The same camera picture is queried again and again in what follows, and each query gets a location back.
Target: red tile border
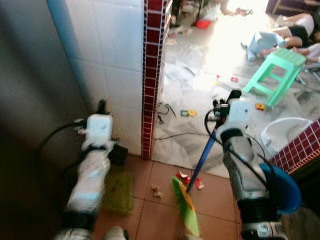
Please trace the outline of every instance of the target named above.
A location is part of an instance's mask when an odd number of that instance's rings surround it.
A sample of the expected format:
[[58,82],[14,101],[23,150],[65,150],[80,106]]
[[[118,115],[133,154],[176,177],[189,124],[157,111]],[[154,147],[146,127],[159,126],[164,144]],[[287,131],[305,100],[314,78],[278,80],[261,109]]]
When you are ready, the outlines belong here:
[[291,174],[320,154],[320,118],[281,149],[270,162]]
[[163,42],[169,30],[172,0],[144,0],[141,152],[151,159],[157,103],[163,89]]

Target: blue broom handle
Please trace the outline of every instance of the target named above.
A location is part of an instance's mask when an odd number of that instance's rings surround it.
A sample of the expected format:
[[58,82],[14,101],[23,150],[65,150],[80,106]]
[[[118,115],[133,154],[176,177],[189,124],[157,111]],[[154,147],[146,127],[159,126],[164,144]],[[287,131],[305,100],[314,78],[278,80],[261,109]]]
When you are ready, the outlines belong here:
[[[214,138],[216,138],[216,132],[213,131],[212,134],[211,134]],[[202,168],[202,166],[204,165],[209,153],[210,153],[210,150],[212,148],[212,146],[214,145],[215,143],[215,140],[213,139],[213,137],[209,137],[209,140],[208,142],[206,143],[205,147],[204,147],[204,150],[202,152],[202,155],[200,157],[200,160],[198,161],[197,165],[196,165],[196,168],[194,170],[194,173],[191,177],[191,180],[190,180],[190,183],[186,189],[186,192],[189,194],[190,191],[191,191],[191,188],[193,187],[193,185],[195,184],[195,181],[200,173],[200,170]]]

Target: white tiled wall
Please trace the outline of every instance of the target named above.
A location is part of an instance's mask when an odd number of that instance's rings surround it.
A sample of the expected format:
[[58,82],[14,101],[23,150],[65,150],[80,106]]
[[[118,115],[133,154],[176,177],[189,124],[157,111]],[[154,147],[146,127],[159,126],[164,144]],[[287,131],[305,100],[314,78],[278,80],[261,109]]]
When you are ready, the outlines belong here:
[[141,154],[143,0],[47,0],[82,95],[108,99],[113,135]]

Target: broom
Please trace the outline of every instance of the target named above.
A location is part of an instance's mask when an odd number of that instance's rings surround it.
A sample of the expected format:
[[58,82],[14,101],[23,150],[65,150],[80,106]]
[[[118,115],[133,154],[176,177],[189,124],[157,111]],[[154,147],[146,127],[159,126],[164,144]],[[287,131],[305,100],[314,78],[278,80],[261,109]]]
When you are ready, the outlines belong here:
[[199,237],[200,232],[199,232],[197,214],[190,197],[190,191],[197,179],[197,176],[199,175],[199,172],[202,166],[204,165],[208,157],[208,154],[213,144],[215,143],[215,138],[216,138],[216,133],[215,131],[213,131],[212,137],[210,136],[208,142],[204,147],[200,160],[196,165],[196,168],[194,170],[194,173],[191,177],[191,180],[187,189],[177,177],[172,178],[173,190],[176,195],[180,215],[182,216],[182,219],[184,221],[186,228],[190,231],[192,235],[196,237]]

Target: green plastic stool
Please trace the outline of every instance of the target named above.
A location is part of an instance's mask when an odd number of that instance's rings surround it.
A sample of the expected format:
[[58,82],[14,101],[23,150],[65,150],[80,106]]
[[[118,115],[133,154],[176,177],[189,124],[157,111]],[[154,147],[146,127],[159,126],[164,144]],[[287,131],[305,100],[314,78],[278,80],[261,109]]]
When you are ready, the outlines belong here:
[[[244,87],[243,91],[248,93],[252,88],[260,90],[270,96],[266,104],[272,107],[286,94],[305,62],[306,58],[304,56],[286,48],[278,48],[266,58],[258,71],[256,71],[251,80]],[[275,66],[286,70],[283,77],[272,73]],[[271,90],[259,84],[259,82],[263,82],[266,77],[271,77],[279,81],[275,90]]]

